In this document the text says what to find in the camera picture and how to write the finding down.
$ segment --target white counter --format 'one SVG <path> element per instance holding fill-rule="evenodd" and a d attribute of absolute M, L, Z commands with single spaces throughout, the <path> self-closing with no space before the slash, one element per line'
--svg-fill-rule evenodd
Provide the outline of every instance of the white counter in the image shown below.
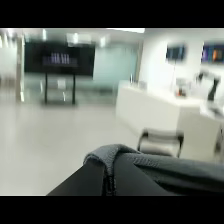
<path fill-rule="evenodd" d="M 205 101 L 178 98 L 164 90 L 141 90 L 136 85 L 120 85 L 116 115 L 137 134 L 144 128 L 184 132 L 181 158 L 210 161 L 220 122 L 200 115 Z"/>

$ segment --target wall-mounted monitor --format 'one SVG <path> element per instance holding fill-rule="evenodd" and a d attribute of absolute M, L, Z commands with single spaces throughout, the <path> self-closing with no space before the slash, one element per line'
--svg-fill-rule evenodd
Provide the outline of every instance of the wall-mounted monitor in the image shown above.
<path fill-rule="evenodd" d="M 186 47 L 184 45 L 167 46 L 166 59 L 169 61 L 182 61 L 185 58 Z"/>
<path fill-rule="evenodd" d="M 26 42 L 25 72 L 93 76 L 95 46 Z"/>
<path fill-rule="evenodd" d="M 201 62 L 224 64 L 224 43 L 205 43 L 203 46 Z"/>

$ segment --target gray fabric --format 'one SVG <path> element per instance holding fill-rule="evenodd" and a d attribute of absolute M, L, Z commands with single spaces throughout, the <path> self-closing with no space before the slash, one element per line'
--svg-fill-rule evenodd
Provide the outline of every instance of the gray fabric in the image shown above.
<path fill-rule="evenodd" d="M 193 189 L 224 192 L 224 166 L 167 156 L 143 154 L 124 145 L 108 145 L 89 153 L 88 159 L 103 162 L 107 173 L 113 176 L 115 157 L 125 158 L 137 165 L 157 183 Z"/>

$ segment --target floor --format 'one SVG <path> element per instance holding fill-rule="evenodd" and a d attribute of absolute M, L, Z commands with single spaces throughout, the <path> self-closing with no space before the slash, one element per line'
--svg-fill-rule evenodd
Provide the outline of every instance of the floor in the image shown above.
<path fill-rule="evenodd" d="M 112 105 L 0 104 L 0 195 L 46 195 L 107 144 L 136 148 L 138 136 Z"/>

